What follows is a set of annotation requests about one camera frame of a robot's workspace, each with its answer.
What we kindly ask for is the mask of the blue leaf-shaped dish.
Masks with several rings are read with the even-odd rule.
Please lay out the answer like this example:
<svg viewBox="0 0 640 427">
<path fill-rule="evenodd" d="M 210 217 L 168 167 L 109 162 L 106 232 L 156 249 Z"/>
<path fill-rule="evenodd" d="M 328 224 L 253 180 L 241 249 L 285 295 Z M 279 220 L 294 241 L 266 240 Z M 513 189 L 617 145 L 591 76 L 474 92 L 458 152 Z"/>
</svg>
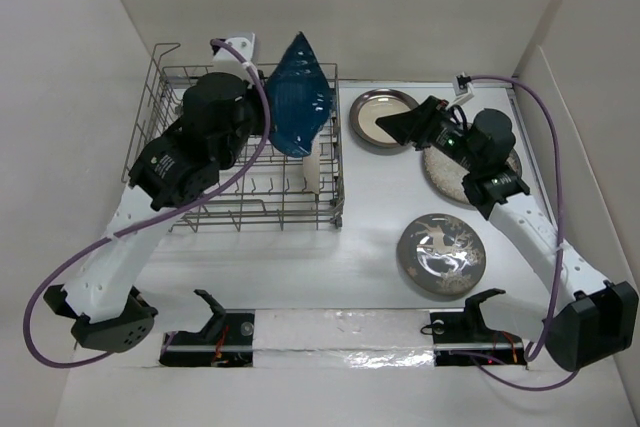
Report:
<svg viewBox="0 0 640 427">
<path fill-rule="evenodd" d="M 271 106 L 271 144 L 292 158 L 310 156 L 333 109 L 333 93 L 304 33 L 297 33 L 286 48 L 265 91 Z"/>
</svg>

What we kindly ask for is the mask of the cream divided plate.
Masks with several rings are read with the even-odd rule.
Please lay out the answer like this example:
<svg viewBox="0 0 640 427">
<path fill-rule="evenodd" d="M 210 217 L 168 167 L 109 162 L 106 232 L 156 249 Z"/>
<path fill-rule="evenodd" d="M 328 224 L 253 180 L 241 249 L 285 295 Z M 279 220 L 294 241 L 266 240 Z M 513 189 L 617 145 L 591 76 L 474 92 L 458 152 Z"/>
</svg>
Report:
<svg viewBox="0 0 640 427">
<path fill-rule="evenodd" d="M 303 175 L 306 181 L 305 190 L 315 195 L 320 194 L 320 158 L 321 145 L 318 138 L 314 139 L 311 152 L 303 158 Z"/>
</svg>

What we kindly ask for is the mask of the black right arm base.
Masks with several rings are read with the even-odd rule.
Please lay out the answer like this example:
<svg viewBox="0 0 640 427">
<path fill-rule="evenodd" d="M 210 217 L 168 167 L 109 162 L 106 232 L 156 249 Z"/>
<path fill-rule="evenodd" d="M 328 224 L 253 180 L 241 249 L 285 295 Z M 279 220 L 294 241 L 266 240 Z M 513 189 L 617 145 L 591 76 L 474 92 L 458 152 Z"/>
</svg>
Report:
<svg viewBox="0 0 640 427">
<path fill-rule="evenodd" d="M 522 339 L 484 322 L 481 304 L 503 294 L 502 289 L 489 289 L 467 298 L 463 308 L 429 313 L 420 333 L 431 337 L 437 367 L 527 366 Z"/>
</svg>

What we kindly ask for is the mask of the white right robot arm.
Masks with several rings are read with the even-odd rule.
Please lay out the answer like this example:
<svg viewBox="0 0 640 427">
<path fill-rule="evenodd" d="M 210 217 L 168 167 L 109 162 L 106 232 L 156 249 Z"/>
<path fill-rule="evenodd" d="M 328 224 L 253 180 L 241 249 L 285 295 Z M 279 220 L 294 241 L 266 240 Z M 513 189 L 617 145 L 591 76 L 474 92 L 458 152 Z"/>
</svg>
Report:
<svg viewBox="0 0 640 427">
<path fill-rule="evenodd" d="M 468 121 L 460 106 L 430 96 L 376 124 L 398 144 L 434 148 L 466 170 L 462 186 L 469 203 L 509 239 L 549 291 L 546 316 L 533 336 L 559 367 L 575 372 L 631 346 L 637 291 L 592 267 L 566 243 L 561 223 L 541 212 L 508 165 L 516 137 L 507 115 L 484 109 Z"/>
</svg>

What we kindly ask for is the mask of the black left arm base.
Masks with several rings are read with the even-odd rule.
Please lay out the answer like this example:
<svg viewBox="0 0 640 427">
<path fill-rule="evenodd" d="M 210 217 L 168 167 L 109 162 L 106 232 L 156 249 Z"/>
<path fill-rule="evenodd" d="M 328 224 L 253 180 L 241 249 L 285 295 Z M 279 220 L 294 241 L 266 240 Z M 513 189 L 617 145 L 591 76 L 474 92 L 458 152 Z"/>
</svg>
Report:
<svg viewBox="0 0 640 427">
<path fill-rule="evenodd" d="M 207 303 L 211 316 L 197 332 L 166 333 L 159 363 L 173 368 L 252 367 L 256 311 L 227 310 L 206 290 L 194 293 Z"/>
</svg>

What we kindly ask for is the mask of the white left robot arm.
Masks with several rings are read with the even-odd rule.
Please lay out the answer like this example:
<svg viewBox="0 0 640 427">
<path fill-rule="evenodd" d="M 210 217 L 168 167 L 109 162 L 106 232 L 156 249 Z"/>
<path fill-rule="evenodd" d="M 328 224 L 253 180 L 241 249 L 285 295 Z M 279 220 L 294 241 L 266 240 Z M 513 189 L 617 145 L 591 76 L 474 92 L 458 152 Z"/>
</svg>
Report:
<svg viewBox="0 0 640 427">
<path fill-rule="evenodd" d="M 94 244 L 60 266 L 77 261 L 79 274 L 64 284 L 45 283 L 51 310 L 72 319 L 71 334 L 102 356 L 126 352 L 150 333 L 157 311 L 134 284 L 175 220 L 225 192 L 244 175 L 237 166 L 250 137 L 265 141 L 270 108 L 254 69 L 241 78 L 225 72 L 200 77 L 182 97 L 182 113 L 149 141 L 134 161 L 118 210 Z"/>
</svg>

